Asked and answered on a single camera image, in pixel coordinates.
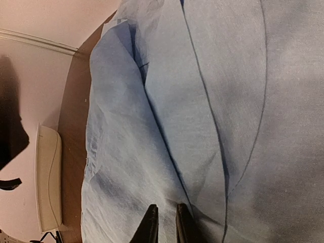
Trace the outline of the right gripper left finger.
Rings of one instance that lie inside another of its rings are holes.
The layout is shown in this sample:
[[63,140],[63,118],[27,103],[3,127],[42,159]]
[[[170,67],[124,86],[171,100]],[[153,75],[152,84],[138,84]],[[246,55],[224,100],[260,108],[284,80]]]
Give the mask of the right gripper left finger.
[[157,243],[158,242],[158,207],[150,205],[141,220],[130,243]]

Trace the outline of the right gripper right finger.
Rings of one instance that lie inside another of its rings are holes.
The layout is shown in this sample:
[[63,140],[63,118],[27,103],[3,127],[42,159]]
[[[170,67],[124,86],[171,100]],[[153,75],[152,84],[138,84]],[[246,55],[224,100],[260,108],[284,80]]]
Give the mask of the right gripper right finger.
[[178,204],[176,209],[177,242],[202,242],[202,234],[186,204]]

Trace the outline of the light blue long sleeve shirt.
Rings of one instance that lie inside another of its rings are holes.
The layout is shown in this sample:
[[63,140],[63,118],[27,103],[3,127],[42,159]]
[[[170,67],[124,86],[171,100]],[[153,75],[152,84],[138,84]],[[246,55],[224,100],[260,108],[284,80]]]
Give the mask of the light blue long sleeve shirt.
[[323,1],[122,1],[90,72],[83,242],[323,242]]

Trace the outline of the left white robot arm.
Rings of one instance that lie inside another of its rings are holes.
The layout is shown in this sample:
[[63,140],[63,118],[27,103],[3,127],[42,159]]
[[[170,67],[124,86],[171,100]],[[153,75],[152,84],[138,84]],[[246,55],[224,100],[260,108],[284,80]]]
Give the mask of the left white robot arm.
[[9,57],[1,56],[1,169],[28,145],[20,115],[20,83]]

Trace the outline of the white plastic tub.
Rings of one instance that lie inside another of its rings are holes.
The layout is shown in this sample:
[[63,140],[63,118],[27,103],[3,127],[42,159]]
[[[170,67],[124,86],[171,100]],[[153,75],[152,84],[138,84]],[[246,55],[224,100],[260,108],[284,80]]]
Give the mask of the white plastic tub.
[[35,144],[35,195],[42,233],[62,225],[62,141],[59,133],[37,126]]

